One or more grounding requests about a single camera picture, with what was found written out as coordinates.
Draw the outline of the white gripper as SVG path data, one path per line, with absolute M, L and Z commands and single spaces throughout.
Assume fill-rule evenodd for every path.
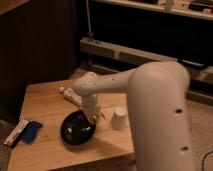
M 98 123 L 101 105 L 96 94 L 82 97 L 82 109 L 91 124 L 95 125 Z

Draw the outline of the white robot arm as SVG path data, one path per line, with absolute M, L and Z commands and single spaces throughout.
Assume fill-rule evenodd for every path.
M 127 94 L 137 171 L 196 171 L 186 110 L 189 83 L 181 64 L 150 62 L 105 77 L 89 72 L 74 91 L 89 121 L 99 114 L 96 94 Z

